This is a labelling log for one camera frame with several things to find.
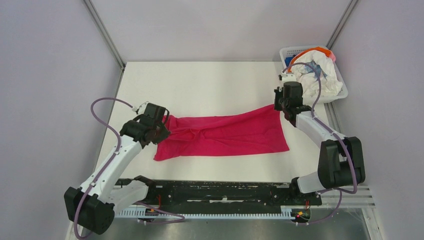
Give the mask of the pink t shirt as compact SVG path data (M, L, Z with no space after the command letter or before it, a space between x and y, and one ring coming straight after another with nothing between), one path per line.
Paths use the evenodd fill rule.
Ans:
M231 157L289 151L280 113L273 105L227 116L169 116L167 139L157 145L155 161L177 157Z

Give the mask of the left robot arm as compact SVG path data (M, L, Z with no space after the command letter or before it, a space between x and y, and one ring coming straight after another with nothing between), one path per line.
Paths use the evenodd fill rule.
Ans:
M170 135L165 126L170 112L165 107L147 102L133 111L135 118L123 124L120 131L113 130L117 141L106 160L78 188L69 187L64 193L67 216L74 223L79 240L83 239L78 233L79 226L101 235L123 209L138 200L151 204L157 198L157 190L138 179L114 189L124 170L144 147L157 145Z

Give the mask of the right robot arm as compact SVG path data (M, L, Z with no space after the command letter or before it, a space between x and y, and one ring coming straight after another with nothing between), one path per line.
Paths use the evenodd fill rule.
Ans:
M319 147L317 171L293 178L289 199L302 204L310 193L338 190L355 194L366 178L361 141L324 123L311 106L303 103L302 90L302 85L296 81L284 82L274 89L274 109L282 111L293 127L304 132Z

